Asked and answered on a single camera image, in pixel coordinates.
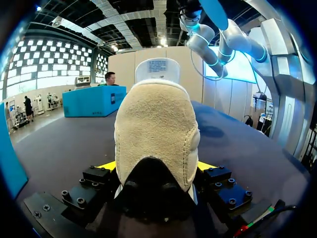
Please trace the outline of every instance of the beige suede upper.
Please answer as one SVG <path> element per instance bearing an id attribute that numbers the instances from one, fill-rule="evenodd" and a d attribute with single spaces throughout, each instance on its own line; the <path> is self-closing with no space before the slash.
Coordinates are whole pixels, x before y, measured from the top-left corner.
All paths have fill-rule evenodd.
<path id="1" fill-rule="evenodd" d="M 122 184 L 141 159 L 153 156 L 165 163 L 184 191 L 189 189 L 197 169 L 200 133 L 182 87 L 166 80 L 138 83 L 124 98 L 114 128 Z"/>

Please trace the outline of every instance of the blue counter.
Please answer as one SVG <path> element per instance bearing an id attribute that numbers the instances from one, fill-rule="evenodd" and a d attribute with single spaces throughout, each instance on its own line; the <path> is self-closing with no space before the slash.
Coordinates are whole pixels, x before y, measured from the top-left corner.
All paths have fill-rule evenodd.
<path id="1" fill-rule="evenodd" d="M 106 117 L 118 110 L 126 95 L 126 87 L 99 86 L 63 93 L 66 118 Z"/>

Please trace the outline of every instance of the man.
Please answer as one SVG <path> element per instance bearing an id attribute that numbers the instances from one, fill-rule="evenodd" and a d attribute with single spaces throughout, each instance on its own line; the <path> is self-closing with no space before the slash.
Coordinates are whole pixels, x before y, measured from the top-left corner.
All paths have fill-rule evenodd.
<path id="1" fill-rule="evenodd" d="M 5 119 L 6 119 L 6 126 L 8 127 L 8 131 L 9 131 L 9 134 L 11 134 L 11 115 L 10 115 L 10 109 L 9 109 L 9 103 L 6 102 L 5 103 Z"/>
<path id="2" fill-rule="evenodd" d="M 30 116 L 32 116 L 32 121 L 33 121 L 33 111 L 31 106 L 31 100 L 27 96 L 25 96 L 24 98 L 25 98 L 24 105 L 25 105 L 26 118 L 30 120 Z"/>
<path id="3" fill-rule="evenodd" d="M 105 75 L 106 78 L 106 85 L 107 86 L 119 86 L 115 84 L 115 73 L 114 72 L 108 72 Z"/>

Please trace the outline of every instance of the display screen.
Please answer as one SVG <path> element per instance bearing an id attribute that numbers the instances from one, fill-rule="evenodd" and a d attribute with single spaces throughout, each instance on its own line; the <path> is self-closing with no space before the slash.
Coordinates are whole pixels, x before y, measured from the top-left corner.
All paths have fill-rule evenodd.
<path id="1" fill-rule="evenodd" d="M 216 55 L 218 55 L 219 46 L 210 46 L 210 49 L 212 49 L 216 53 Z M 246 56 L 247 57 L 245 57 L 243 53 L 241 53 L 240 51 L 236 51 L 232 61 L 226 64 L 228 75 L 224 78 L 256 83 L 256 79 L 254 77 L 252 67 L 250 66 L 250 63 L 249 63 L 249 60 L 251 60 L 251 57 L 247 54 Z M 218 75 L 213 71 L 213 69 L 210 68 L 205 62 L 204 62 L 204 67 L 205 67 L 206 77 L 219 78 Z"/>

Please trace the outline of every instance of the ceiling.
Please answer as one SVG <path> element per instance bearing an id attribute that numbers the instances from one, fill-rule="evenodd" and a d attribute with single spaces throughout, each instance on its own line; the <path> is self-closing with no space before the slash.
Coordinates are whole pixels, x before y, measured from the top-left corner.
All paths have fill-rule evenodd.
<path id="1" fill-rule="evenodd" d="M 256 19 L 260 14 L 243 0 L 219 0 L 228 18 L 239 26 Z M 108 56 L 114 55 L 111 48 L 138 50 L 160 45 L 164 34 L 168 46 L 183 46 L 188 39 L 179 27 L 176 0 L 48 0 L 42 10 L 35 13 L 26 36 L 73 38 L 91 47 L 104 41 L 100 47 Z M 58 28 L 52 21 L 60 16 L 66 21 Z M 203 12 L 201 24 L 214 29 L 216 44 L 219 33 L 216 26 Z"/>

